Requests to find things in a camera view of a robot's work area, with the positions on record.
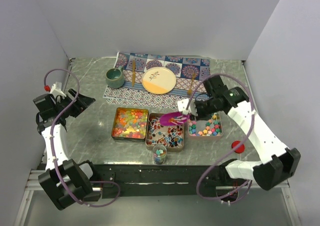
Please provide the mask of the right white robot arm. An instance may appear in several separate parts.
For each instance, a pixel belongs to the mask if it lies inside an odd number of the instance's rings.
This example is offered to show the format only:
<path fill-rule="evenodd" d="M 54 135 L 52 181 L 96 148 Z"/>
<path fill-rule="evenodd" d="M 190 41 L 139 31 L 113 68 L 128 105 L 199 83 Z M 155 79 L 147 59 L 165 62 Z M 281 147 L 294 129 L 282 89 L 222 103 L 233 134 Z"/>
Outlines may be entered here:
<path fill-rule="evenodd" d="M 204 102 L 191 101 L 192 113 L 204 117 L 223 111 L 246 133 L 258 153 L 259 161 L 219 160 L 219 180 L 231 185 L 236 179 L 255 181 L 268 191 L 292 177 L 297 169 L 301 154 L 290 149 L 267 126 L 252 104 L 252 96 L 242 87 L 229 89 L 219 75 L 211 75 L 201 83 L 210 98 Z"/>

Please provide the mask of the tin of pastel star candies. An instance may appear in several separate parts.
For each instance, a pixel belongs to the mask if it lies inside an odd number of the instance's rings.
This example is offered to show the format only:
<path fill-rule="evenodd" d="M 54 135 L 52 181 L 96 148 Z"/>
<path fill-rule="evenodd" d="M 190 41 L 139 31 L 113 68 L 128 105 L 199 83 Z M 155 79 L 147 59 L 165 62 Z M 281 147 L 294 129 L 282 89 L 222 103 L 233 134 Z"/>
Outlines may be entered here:
<path fill-rule="evenodd" d="M 189 119 L 187 122 L 190 139 L 200 139 L 204 137 L 219 139 L 223 136 L 222 121 L 219 113 L 211 114 L 208 119 Z"/>

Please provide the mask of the purple plastic scoop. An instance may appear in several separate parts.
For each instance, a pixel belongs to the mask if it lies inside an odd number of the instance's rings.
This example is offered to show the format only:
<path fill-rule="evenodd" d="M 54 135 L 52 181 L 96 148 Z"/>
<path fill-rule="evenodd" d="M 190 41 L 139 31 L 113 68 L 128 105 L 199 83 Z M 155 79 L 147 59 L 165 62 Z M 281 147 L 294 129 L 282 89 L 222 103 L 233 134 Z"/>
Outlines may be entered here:
<path fill-rule="evenodd" d="M 189 115 L 184 115 L 180 112 L 173 112 L 162 115 L 159 122 L 163 126 L 176 126 L 183 125 L 189 118 Z"/>

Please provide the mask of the tin of lollipops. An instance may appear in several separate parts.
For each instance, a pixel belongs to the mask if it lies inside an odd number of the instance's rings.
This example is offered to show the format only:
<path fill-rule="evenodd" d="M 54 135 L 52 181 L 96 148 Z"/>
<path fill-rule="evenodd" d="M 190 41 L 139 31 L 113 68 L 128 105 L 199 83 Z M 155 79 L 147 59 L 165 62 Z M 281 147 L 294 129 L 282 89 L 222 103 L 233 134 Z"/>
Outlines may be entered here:
<path fill-rule="evenodd" d="M 145 145 L 152 150 L 157 144 L 166 147 L 168 152 L 179 153 L 184 148 L 184 125 L 163 126 L 160 124 L 161 113 L 150 113 L 147 122 Z"/>

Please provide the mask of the clear glass jar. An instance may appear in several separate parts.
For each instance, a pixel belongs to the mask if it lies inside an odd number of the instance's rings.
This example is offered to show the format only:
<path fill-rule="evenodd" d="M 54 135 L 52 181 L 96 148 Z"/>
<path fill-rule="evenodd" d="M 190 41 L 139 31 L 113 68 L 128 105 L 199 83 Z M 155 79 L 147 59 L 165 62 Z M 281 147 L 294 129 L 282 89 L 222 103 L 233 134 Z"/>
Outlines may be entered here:
<path fill-rule="evenodd" d="M 165 162 L 167 156 L 167 149 L 164 145 L 157 144 L 152 149 L 153 162 L 157 165 L 161 165 Z"/>

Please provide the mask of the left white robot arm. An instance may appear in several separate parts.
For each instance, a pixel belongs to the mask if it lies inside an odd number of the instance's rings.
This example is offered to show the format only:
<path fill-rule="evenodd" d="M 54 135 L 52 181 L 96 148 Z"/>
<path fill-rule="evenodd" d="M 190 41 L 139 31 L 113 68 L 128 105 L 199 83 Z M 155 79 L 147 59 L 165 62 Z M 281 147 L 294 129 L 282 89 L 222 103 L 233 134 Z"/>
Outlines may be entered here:
<path fill-rule="evenodd" d="M 38 177 L 40 186 L 58 210 L 82 201 L 93 193 L 100 175 L 89 160 L 76 163 L 67 153 L 67 117 L 76 118 L 95 99 L 70 89 L 68 94 L 43 94 L 33 100 L 38 109 L 37 131 L 45 141 L 45 172 Z"/>

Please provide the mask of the gold tin of gummy stars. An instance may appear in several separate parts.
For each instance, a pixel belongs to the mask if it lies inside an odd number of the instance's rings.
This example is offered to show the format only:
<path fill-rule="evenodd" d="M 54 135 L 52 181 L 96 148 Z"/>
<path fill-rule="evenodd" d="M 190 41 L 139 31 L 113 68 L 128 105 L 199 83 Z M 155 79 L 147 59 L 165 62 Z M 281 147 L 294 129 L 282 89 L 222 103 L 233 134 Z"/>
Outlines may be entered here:
<path fill-rule="evenodd" d="M 147 135 L 148 118 L 147 109 L 117 108 L 111 137 L 118 141 L 144 141 Z"/>

